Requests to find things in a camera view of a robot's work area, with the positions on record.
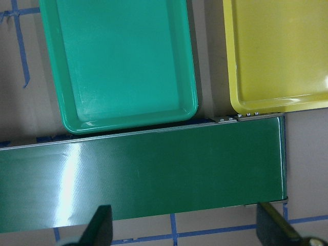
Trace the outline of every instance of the yellow tray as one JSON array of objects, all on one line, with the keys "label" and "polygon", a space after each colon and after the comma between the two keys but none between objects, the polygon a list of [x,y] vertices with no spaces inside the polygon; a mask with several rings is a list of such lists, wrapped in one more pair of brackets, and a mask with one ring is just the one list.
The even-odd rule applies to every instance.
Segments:
[{"label": "yellow tray", "polygon": [[328,107],[328,1],[223,0],[240,114]]}]

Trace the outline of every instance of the dark green panel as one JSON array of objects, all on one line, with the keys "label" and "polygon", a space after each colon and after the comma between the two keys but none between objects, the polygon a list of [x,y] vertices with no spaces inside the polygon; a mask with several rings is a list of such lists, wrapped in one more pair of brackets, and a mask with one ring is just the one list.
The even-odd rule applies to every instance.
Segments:
[{"label": "dark green panel", "polygon": [[0,232],[286,198],[283,117],[0,151]]}]

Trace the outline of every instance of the black object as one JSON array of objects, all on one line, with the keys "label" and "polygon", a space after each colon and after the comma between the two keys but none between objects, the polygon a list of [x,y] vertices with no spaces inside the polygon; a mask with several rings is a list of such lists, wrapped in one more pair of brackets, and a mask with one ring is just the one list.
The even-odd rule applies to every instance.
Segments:
[{"label": "black object", "polygon": [[256,234],[263,246],[328,246],[320,238],[302,238],[269,203],[257,205]]},{"label": "black object", "polygon": [[109,246],[113,240],[113,217],[110,205],[99,206],[79,242],[64,246]]}]

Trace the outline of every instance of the bolt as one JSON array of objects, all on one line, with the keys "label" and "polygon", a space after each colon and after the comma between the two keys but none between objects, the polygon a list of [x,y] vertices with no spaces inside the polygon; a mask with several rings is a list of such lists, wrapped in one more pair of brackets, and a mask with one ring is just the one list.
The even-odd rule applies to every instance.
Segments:
[{"label": "bolt", "polygon": [[310,246],[323,246],[323,242],[316,238],[311,238],[309,240]]}]

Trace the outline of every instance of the teal plastic tray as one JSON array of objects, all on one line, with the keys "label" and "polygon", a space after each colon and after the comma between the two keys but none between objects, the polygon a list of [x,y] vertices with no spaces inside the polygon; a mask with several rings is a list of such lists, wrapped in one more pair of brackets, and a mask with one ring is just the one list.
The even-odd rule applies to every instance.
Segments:
[{"label": "teal plastic tray", "polygon": [[40,0],[64,126],[75,134],[191,118],[186,0]]}]

